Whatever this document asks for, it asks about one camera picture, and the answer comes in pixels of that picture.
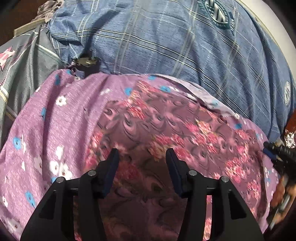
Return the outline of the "person's right hand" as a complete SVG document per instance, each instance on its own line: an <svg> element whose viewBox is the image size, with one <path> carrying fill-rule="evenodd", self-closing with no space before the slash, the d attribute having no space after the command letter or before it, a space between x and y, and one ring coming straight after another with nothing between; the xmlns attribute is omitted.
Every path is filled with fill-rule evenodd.
<svg viewBox="0 0 296 241"><path fill-rule="evenodd" d="M284 211L282 213L278 213L275 217L274 217L274 224L278 224L280 222L282 222L284 220L284 218L286 217L286 215L288 214L293 201L295 199L295 184L292 186L287 186L284 187L284 182L286 181L286 178L284 176L282 176L279 180L279 183L276 186L276 190L273 194L273 198L270 202L270 206L272 208L276 208L279 204L281 204L282 200L283 200L283 196L284 194L287 192L290 196L290 200L286 206L286 208L284 209Z"/></svg>

